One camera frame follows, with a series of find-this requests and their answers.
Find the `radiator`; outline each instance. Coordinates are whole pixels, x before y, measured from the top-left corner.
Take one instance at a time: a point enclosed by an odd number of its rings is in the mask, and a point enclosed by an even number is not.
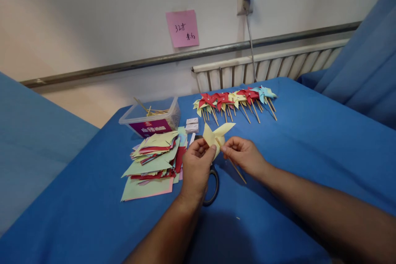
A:
[[[219,90],[253,83],[254,69],[257,81],[276,77],[296,80],[300,75],[327,69],[347,44],[349,39],[340,39],[302,47],[284,49],[251,56],[194,66],[200,92]]]

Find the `clear plastic container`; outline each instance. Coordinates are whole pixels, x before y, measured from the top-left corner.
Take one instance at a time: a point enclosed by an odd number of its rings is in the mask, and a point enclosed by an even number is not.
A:
[[[171,97],[165,100],[143,103],[147,109],[166,110],[165,114],[146,116],[147,111],[135,103],[130,109],[119,119],[118,123],[126,125],[142,138],[149,137],[155,133],[165,133],[176,131],[180,122],[180,108],[177,103],[177,97]]]

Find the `black scissors handle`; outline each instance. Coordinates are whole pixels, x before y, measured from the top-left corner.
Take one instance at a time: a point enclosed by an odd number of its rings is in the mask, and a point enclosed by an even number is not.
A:
[[[217,170],[215,169],[215,166],[213,164],[210,166],[209,175],[211,175],[211,174],[214,175],[214,177],[216,179],[216,189],[214,191],[213,196],[209,200],[203,201],[203,206],[211,205],[213,203],[213,201],[216,199],[217,194],[219,193],[219,186],[220,186],[219,174],[217,173]]]

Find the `metal pipe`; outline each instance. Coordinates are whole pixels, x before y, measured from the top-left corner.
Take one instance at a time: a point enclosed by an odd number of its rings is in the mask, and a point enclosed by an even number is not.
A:
[[[307,30],[307,31],[302,31],[302,32],[297,32],[297,33],[289,33],[289,34],[283,34],[283,35],[278,35],[278,36],[254,39],[253,47],[263,47],[263,46],[267,46],[267,45],[274,45],[274,44],[296,41],[296,40],[301,40],[301,39],[308,39],[308,38],[320,37],[320,36],[325,36],[325,35],[354,31],[359,27],[360,24],[361,24],[361,22],[354,22],[354,23],[349,23],[349,24]],[[31,80],[25,80],[20,83],[28,88],[35,88],[35,87],[41,87],[44,85],[65,83],[65,82],[69,82],[69,81],[73,81],[73,80],[79,80],[79,79],[83,79],[83,78],[90,78],[90,77],[95,77],[95,76],[100,76],[100,75],[106,75],[106,74],[128,71],[128,70],[133,70],[133,69],[145,68],[145,67],[150,67],[150,66],[155,66],[155,65],[179,62],[179,61],[184,61],[184,60],[189,60],[189,59],[196,59],[196,58],[212,56],[212,55],[217,55],[217,54],[224,54],[224,53],[228,53],[228,52],[236,52],[236,51],[240,51],[240,50],[246,50],[248,48],[250,48],[250,42],[242,41],[242,42],[230,43],[227,45],[207,47],[205,49],[196,49],[196,50],[189,51],[189,52],[169,54],[169,55],[160,56],[160,57],[136,60],[136,61],[131,61],[131,62],[124,62],[124,63],[108,65],[108,66],[101,66],[101,67],[79,70],[79,71],[74,71],[74,72],[69,72],[69,73],[64,73],[64,74],[58,74],[58,75],[51,75],[51,76],[46,76],[43,78],[35,78],[35,79],[31,79]]]

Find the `small white box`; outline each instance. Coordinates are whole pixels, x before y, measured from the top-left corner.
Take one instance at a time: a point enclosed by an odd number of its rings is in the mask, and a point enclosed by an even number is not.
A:
[[[198,124],[198,118],[191,118],[186,121],[186,125]]]
[[[199,132],[199,125],[198,124],[186,125],[186,132],[187,132],[187,134],[198,133]]]

